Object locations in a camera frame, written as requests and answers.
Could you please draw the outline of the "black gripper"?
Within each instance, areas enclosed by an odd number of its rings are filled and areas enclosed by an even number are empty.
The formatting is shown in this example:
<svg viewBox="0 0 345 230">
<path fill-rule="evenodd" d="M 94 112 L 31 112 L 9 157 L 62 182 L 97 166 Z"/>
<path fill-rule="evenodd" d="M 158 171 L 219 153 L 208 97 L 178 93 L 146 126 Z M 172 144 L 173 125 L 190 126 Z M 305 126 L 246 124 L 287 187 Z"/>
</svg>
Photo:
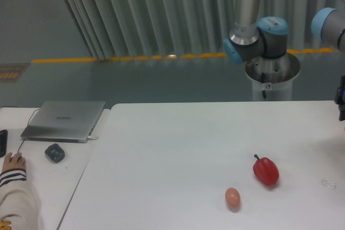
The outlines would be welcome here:
<svg viewBox="0 0 345 230">
<path fill-rule="evenodd" d="M 345 76 L 341 76 L 340 78 L 340 85 L 336 89 L 336 94 L 334 98 L 334 102 L 336 105 L 338 105 L 338 108 L 341 109 L 342 106 L 344 106 L 344 79 Z M 345 120 L 345 110 L 339 110 L 339 121 Z"/>
</svg>

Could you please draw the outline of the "cream striped sleeve forearm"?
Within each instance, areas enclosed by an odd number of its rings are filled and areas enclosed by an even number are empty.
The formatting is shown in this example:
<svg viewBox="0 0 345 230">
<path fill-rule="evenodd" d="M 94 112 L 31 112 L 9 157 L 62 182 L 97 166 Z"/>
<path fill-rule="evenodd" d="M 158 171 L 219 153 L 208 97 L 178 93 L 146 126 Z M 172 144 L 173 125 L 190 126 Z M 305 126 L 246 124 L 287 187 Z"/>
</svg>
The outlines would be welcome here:
<svg viewBox="0 0 345 230">
<path fill-rule="evenodd" d="M 24 169 L 1 173 L 1 229 L 38 229 L 38 204 Z"/>
</svg>

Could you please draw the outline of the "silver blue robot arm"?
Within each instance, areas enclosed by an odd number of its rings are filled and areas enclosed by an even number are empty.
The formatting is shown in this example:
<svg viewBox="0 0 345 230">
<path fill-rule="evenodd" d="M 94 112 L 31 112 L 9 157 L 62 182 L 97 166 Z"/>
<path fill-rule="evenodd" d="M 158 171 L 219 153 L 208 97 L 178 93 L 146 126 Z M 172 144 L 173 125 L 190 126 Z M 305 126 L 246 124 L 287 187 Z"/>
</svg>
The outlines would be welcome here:
<svg viewBox="0 0 345 230">
<path fill-rule="evenodd" d="M 288 101 L 300 61 L 287 52 L 288 24 L 284 19 L 267 16 L 257 22 L 259 1 L 235 1 L 234 27 L 223 41 L 224 52 L 232 63 L 245 63 L 253 101 Z M 311 31 L 344 53 L 344 12 L 321 9 L 311 22 Z M 339 120 L 344 121 L 344 75 L 334 102 L 339 108 Z"/>
</svg>

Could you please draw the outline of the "person's hand on mouse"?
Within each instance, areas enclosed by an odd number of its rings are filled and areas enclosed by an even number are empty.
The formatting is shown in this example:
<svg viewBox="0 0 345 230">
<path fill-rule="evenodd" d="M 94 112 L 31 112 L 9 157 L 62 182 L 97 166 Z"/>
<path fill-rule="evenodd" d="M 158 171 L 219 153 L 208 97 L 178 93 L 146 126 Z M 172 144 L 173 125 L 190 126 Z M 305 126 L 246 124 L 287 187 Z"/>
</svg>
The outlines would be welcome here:
<svg viewBox="0 0 345 230">
<path fill-rule="evenodd" d="M 21 152 L 11 153 L 5 155 L 2 166 L 2 172 L 9 170 L 24 170 L 26 171 L 26 160 Z"/>
</svg>

